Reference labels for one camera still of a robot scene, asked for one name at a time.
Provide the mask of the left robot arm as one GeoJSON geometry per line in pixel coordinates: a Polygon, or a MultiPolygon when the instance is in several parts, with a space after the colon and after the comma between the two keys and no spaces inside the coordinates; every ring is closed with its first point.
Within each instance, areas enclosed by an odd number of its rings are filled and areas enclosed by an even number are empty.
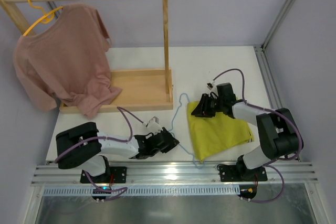
{"type": "Polygon", "coordinates": [[[108,173],[108,155],[127,159],[147,159],[157,153],[167,153],[179,145],[179,141],[153,117],[145,122],[147,135],[122,137],[100,132],[94,122],[88,122],[56,136],[59,169],[79,168],[92,177],[108,173]]]}

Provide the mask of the yellow-green trousers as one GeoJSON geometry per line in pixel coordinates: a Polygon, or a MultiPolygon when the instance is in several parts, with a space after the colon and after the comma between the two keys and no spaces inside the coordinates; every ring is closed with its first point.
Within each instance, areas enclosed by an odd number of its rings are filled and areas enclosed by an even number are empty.
{"type": "Polygon", "coordinates": [[[192,116],[197,105],[197,102],[187,104],[188,128],[197,160],[203,162],[217,153],[254,141],[247,122],[232,119],[222,113],[213,118],[192,116]]]}

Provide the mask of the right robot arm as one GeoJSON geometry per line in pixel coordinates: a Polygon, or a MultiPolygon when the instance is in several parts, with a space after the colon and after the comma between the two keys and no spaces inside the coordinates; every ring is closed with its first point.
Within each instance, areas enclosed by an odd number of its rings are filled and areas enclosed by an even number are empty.
{"type": "Polygon", "coordinates": [[[191,116],[210,119],[218,113],[256,126],[259,136],[259,146],[240,156],[236,164],[218,165],[222,182],[264,182],[266,165],[282,156],[299,154],[303,148],[301,134],[288,109],[271,110],[237,99],[230,83],[217,85],[216,92],[202,94],[191,116]]]}

